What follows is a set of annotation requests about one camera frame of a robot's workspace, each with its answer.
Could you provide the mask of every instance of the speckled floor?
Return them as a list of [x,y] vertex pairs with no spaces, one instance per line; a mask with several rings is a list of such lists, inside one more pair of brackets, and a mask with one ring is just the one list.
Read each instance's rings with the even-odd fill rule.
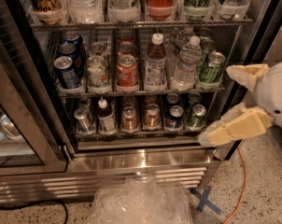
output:
[[[282,224],[282,135],[271,129],[240,145],[247,166],[247,188],[239,212],[229,222]],[[225,161],[208,189],[193,190],[190,206],[194,224],[220,224],[235,208],[241,193],[244,169],[238,152]],[[207,196],[200,201],[198,197]],[[68,222],[90,223],[92,198],[65,200]],[[65,213],[57,203],[43,203],[22,210],[0,211],[0,224],[63,223]]]

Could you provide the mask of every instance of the refrigerator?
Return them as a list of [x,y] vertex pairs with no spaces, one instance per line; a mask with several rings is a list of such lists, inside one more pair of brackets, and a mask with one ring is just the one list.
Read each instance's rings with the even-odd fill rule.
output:
[[[140,129],[124,133],[120,127],[120,105],[123,97],[130,94],[119,91],[116,83],[118,31],[134,31],[140,65],[153,33],[161,32],[169,40],[174,27],[182,29],[188,25],[212,31],[217,49],[225,54],[225,66],[261,63],[272,37],[281,28],[282,0],[246,0],[247,12],[237,20],[202,21],[178,19],[179,1],[176,0],[171,21],[151,21],[144,0],[138,0],[139,17],[118,22],[111,15],[114,13],[108,0],[101,0],[103,14],[99,21],[78,24],[71,22],[66,13],[65,23],[45,25],[35,21],[31,0],[0,0],[1,118],[6,115],[20,134],[18,139],[11,139],[6,133],[0,138],[0,203],[84,197],[99,188],[122,185],[127,178],[154,178],[157,183],[180,183],[186,189],[204,189],[208,185],[240,142],[202,147],[198,143],[202,129],[171,132],[164,128],[163,116],[159,129],[143,129],[144,97],[157,95],[163,107],[169,93],[186,99],[190,92],[197,91],[207,110],[205,125],[210,125],[238,104],[247,91],[225,73],[220,86],[212,90],[172,91],[167,86],[163,91],[145,91],[141,80],[134,93]],[[111,91],[99,94],[86,88],[83,92],[65,93],[58,87],[53,64],[62,34],[67,31],[82,36],[87,56],[90,44],[106,44],[112,63]],[[90,98],[96,104],[103,96],[115,102],[118,131],[105,135],[96,121],[95,133],[78,132],[74,118],[78,102]],[[92,112],[96,117],[96,105]]]

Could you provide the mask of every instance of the orange cord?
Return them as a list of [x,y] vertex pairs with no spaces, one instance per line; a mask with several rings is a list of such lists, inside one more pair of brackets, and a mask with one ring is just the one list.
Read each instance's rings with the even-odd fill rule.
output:
[[238,201],[234,211],[225,219],[223,224],[227,224],[233,218],[233,216],[238,212],[238,210],[240,209],[241,204],[242,204],[242,202],[244,200],[244,197],[245,197],[244,194],[245,194],[245,189],[246,189],[246,186],[247,186],[247,168],[246,168],[246,164],[245,164],[245,160],[244,160],[242,151],[241,151],[241,149],[239,147],[237,148],[237,151],[238,151],[238,154],[239,154],[239,156],[241,158],[241,161],[242,161],[242,164],[243,164],[243,168],[244,168],[244,184],[243,184],[243,188],[242,188],[242,192],[241,192],[239,201]]

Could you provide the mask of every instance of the clear plastic bottle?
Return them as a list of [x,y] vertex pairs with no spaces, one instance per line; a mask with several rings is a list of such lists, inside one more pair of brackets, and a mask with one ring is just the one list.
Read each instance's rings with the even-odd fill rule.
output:
[[163,44],[163,34],[154,34],[147,47],[145,61],[146,86],[161,86],[166,64],[166,48]]
[[179,57],[179,52],[182,47],[189,42],[190,38],[194,36],[194,28],[192,26],[186,26],[176,36],[176,47],[174,54]]
[[192,88],[195,82],[196,67],[202,57],[200,38],[196,35],[192,36],[181,49],[179,56],[172,88],[184,91]]
[[104,133],[113,134],[117,132],[114,110],[106,99],[102,98],[98,101],[97,117]]

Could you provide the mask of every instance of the blue tape cross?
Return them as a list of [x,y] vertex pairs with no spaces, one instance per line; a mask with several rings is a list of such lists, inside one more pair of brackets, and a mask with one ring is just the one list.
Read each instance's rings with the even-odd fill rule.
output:
[[213,203],[211,203],[209,200],[207,200],[209,192],[210,192],[211,189],[212,189],[212,187],[207,187],[204,190],[203,194],[201,194],[196,189],[190,189],[190,193],[193,194],[196,198],[199,199],[199,204],[198,204],[196,210],[203,212],[204,206],[207,205],[216,214],[221,215],[222,211],[219,208],[217,208]]

